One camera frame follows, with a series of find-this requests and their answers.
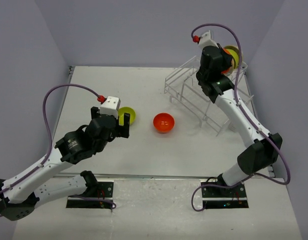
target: wire dish rack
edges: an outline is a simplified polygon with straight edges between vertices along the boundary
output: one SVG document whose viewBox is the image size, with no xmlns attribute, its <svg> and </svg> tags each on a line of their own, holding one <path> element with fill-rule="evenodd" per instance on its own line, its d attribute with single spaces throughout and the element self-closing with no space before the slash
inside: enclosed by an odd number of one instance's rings
<svg viewBox="0 0 308 240">
<path fill-rule="evenodd" d="M 164 93 L 169 93 L 169 101 L 175 99 L 188 111 L 194 114 L 199 120 L 199 126 L 207 123 L 216 132 L 217 136 L 226 128 L 235 131 L 228 117 L 203 93 L 196 79 L 196 72 L 200 66 L 200 58 L 194 56 L 180 67 L 175 69 L 165 78 Z M 252 110 L 250 104 L 253 96 L 247 92 L 245 78 L 243 77 L 247 70 L 247 64 L 242 62 L 242 68 L 239 74 L 238 91 L 242 101 Z M 237 70 L 227 75 L 231 81 L 235 81 Z"/>
</svg>

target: white wall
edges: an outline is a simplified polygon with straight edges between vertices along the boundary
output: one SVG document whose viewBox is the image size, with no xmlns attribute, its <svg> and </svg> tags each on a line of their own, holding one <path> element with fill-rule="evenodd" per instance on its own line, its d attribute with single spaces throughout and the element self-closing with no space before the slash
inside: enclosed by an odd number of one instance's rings
<svg viewBox="0 0 308 240">
<path fill-rule="evenodd" d="M 200 55 L 190 32 L 210 22 L 232 27 L 249 61 L 283 1 L 36 0 L 70 65 L 137 67 L 175 67 Z M 234 43 L 224 29 L 215 37 Z"/>
<path fill-rule="evenodd" d="M 46 151 L 41 106 L 45 93 L 67 81 L 68 67 L 33 0 L 0 0 L 0 178 L 10 178 Z M 48 101 L 55 126 L 64 90 Z M 0 218 L 0 240 L 15 222 Z"/>
<path fill-rule="evenodd" d="M 288 191 L 308 240 L 308 0 L 285 1 L 248 73 L 260 120 L 283 137 L 292 173 Z M 281 162 L 275 170 L 285 175 Z"/>
</svg>

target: robotic arm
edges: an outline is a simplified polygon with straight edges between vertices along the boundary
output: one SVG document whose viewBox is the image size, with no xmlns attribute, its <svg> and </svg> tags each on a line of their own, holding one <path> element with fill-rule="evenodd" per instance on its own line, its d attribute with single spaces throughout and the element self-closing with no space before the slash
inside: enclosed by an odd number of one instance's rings
<svg viewBox="0 0 308 240">
<path fill-rule="evenodd" d="M 0 214 L 9 220 L 24 218 L 35 208 L 61 197 L 80 195 L 89 197 L 97 191 L 97 180 L 90 171 L 83 171 L 73 178 L 64 179 L 57 185 L 45 183 L 59 172 L 70 168 L 104 150 L 115 138 L 129 137 L 129 114 L 124 115 L 124 125 L 119 125 L 118 109 L 120 99 L 109 96 L 98 107 L 91 108 L 89 125 L 68 132 L 52 150 L 47 161 L 42 157 L 32 166 L 8 180 L 0 179 Z M 16 180 L 31 175 L 20 183 Z"/>
<path fill-rule="evenodd" d="M 246 147 L 246 150 L 238 156 L 237 163 L 220 174 L 217 179 L 217 184 L 220 186 L 234 186 L 248 176 L 275 163 L 278 158 L 277 151 L 266 137 L 260 134 L 260 131 L 279 149 L 282 145 L 282 138 L 278 133 L 271 134 L 261 125 L 238 93 L 239 102 L 236 102 L 234 84 L 223 74 L 232 66 L 232 56 L 225 52 L 218 43 L 215 44 L 208 34 L 204 34 L 200 39 L 196 38 L 196 42 L 202 48 L 200 68 L 196 73 L 198 83 L 204 94 L 227 115 Z M 248 118 L 257 125 L 257 128 L 250 123 Z"/>
</svg>

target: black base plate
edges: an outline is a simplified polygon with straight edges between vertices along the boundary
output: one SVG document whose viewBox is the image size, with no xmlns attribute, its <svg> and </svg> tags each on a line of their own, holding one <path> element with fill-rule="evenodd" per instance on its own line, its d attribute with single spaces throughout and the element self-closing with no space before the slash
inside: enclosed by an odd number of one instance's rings
<svg viewBox="0 0 308 240">
<path fill-rule="evenodd" d="M 110 200 L 109 198 L 113 197 L 113 190 L 114 190 L 114 182 L 113 181 L 100 181 L 98 182 L 98 190 L 90 196 L 90 198 L 97 198 L 97 199 L 103 199 L 106 198 L 107 200 Z M 68 198 L 67 209 L 111 209 L 112 205 L 100 202 L 98 200 L 95 201 L 85 201 L 82 199 L 73 199 Z"/>
<path fill-rule="evenodd" d="M 202 188 L 203 207 L 205 209 L 245 209 L 248 208 L 246 189 L 243 184 L 232 189 L 215 187 Z"/>
</svg>

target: orange bowl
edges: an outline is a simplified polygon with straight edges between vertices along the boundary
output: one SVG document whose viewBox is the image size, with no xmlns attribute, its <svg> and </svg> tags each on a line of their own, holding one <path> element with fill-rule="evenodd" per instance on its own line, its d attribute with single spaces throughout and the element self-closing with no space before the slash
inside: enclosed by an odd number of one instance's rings
<svg viewBox="0 0 308 240">
<path fill-rule="evenodd" d="M 153 124 L 158 132 L 165 134 L 170 132 L 171 129 L 173 129 L 175 125 L 175 120 L 170 114 L 162 112 L 154 117 Z"/>
</svg>

